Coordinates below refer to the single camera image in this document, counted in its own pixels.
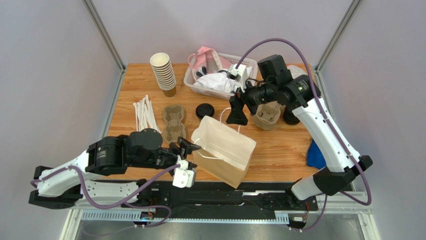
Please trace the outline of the single pulp cup carrier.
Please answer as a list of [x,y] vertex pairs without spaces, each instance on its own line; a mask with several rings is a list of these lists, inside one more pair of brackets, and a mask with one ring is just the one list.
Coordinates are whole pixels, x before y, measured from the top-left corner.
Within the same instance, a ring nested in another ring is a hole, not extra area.
[[183,124],[185,110],[182,105],[169,105],[162,110],[162,119],[165,121],[164,137],[168,143],[176,143],[179,137],[187,136],[186,127]]

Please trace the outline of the black coffee cup lid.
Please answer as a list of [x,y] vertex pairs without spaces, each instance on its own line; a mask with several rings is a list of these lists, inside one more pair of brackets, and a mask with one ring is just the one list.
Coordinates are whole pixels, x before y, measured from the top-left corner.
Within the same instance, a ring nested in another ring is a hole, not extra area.
[[215,115],[215,108],[209,103],[201,103],[196,107],[195,115],[200,121],[206,116],[213,118]]

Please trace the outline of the paper bag with handles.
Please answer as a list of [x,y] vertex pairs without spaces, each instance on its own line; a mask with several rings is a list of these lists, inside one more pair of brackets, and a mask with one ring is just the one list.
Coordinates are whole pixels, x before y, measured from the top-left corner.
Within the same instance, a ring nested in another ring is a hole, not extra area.
[[191,140],[201,147],[193,155],[196,165],[237,189],[249,169],[257,142],[223,123],[222,117],[217,120],[210,116],[202,118]]

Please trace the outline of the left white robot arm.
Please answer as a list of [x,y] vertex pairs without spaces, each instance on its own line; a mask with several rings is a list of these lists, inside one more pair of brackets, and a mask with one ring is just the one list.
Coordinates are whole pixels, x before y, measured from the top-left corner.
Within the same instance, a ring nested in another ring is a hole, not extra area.
[[38,166],[30,182],[34,190],[28,202],[53,210],[81,203],[106,210],[137,201],[149,202],[156,177],[124,183],[96,181],[97,177],[124,174],[129,168],[155,169],[159,176],[170,174],[175,187],[192,187],[197,166],[187,156],[201,147],[182,137],[168,147],[162,143],[157,130],[145,128],[128,135],[104,137],[59,167]]

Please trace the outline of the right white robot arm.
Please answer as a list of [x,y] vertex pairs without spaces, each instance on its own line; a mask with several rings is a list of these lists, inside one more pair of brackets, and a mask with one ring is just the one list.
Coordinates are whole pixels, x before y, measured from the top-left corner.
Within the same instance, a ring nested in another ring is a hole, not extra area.
[[294,182],[286,190],[289,199],[299,202],[319,194],[333,196],[357,176],[363,176],[373,164],[371,157],[360,155],[343,136],[309,76],[302,74],[294,78],[283,57],[277,54],[262,59],[257,65],[263,79],[256,85],[252,85],[245,66],[229,67],[228,78],[238,81],[240,87],[229,99],[231,113],[226,123],[245,126],[248,118],[244,107],[255,115],[259,105],[277,102],[306,127],[325,159],[325,167]]

